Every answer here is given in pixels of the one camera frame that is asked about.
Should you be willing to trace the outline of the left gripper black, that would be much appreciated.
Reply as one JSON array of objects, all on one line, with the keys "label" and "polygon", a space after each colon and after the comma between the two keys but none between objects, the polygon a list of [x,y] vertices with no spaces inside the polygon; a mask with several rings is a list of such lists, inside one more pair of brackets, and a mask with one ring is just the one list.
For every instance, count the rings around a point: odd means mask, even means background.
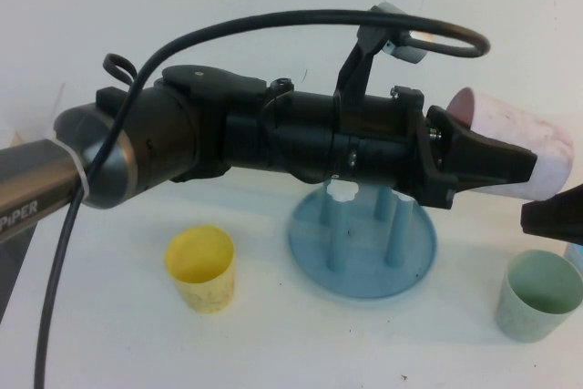
[{"label": "left gripper black", "polygon": [[[422,206],[450,208],[455,177],[437,168],[423,105],[420,90],[395,86],[389,97],[364,96],[353,116],[343,109],[332,139],[332,176],[395,189]],[[440,133],[453,133],[448,172],[460,189],[529,181],[535,153],[476,134],[438,106],[427,110],[427,119]]]}]

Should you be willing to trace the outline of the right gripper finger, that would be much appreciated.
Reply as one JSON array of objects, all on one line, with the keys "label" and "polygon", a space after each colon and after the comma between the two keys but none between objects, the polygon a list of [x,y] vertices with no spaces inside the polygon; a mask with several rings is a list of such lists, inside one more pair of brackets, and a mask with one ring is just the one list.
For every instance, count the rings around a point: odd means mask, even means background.
[{"label": "right gripper finger", "polygon": [[555,217],[527,215],[522,217],[522,230],[525,234],[581,244],[582,215]]},{"label": "right gripper finger", "polygon": [[523,205],[522,220],[582,220],[582,185]]}]

